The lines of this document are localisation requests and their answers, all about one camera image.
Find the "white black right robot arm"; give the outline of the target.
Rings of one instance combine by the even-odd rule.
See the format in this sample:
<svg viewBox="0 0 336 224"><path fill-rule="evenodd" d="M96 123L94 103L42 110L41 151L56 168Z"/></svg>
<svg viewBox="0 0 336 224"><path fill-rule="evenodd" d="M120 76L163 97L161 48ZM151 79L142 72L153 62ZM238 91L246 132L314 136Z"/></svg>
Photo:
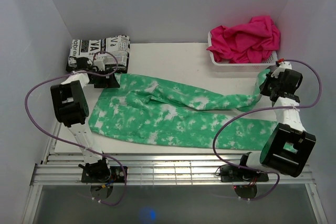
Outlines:
<svg viewBox="0 0 336 224"><path fill-rule="evenodd" d="M242 156L237 167L238 177L250 180L258 170L277 171L298 177L316 143L316 137L306 131L299 115L300 99L295 91L300 87L303 75L291 69L281 69L266 74L259 86L260 94L270 98L272 106L284 106L276 110L277 126L260 154L249 152Z"/></svg>

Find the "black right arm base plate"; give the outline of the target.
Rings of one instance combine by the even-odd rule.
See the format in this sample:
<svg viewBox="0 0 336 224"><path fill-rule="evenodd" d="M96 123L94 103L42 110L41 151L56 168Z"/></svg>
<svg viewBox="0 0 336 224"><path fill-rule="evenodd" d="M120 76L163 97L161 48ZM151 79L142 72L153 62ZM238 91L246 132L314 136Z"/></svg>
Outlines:
<svg viewBox="0 0 336 224"><path fill-rule="evenodd" d="M232 165L223 165L219 167L217 175L221 182L268 182L267 174L257 173L255 171L241 169Z"/></svg>

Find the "green white tie-dye trousers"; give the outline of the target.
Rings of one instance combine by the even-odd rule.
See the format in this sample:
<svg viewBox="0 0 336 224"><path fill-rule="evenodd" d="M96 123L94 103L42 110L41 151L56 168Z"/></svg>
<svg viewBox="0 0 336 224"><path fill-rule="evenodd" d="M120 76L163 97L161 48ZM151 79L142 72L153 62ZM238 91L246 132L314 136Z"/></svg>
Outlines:
<svg viewBox="0 0 336 224"><path fill-rule="evenodd" d="M193 148L263 148L277 122L240 118L230 110L251 111L251 94L223 95L138 74L118 74L120 88L104 89L90 119L92 132L125 142Z"/></svg>

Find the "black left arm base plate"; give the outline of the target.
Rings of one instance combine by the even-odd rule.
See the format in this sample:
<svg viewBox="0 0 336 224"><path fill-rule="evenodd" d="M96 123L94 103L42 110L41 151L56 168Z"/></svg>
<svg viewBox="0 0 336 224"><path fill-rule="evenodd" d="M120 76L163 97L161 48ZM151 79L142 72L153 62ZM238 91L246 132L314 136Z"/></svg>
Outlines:
<svg viewBox="0 0 336 224"><path fill-rule="evenodd" d="M87 175L86 172L82 172L82 176L81 176L81 182L82 183L124 183L125 181L125 177L128 173L128 167L125 166L124 170L122 170L121 167L117 167L117 166L111 166L110 167L111 170L111 175L107 180L98 180L95 178L91 178L89 175Z"/></svg>

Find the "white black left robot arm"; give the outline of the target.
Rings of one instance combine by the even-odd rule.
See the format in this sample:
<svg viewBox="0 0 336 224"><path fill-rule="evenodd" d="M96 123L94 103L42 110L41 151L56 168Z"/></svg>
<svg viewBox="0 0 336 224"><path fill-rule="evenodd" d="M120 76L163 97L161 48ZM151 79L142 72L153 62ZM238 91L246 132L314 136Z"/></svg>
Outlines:
<svg viewBox="0 0 336 224"><path fill-rule="evenodd" d="M114 75L119 66L117 58L106 51L101 53L102 56L94 54L90 66L79 58L77 65L83 69L51 86L50 91L57 121L72 133L83 154L84 164L79 167L89 178L105 182L111 177L111 168L107 159L99 155L102 150L89 127L89 106L83 91L88 84L95 88L120 87Z"/></svg>

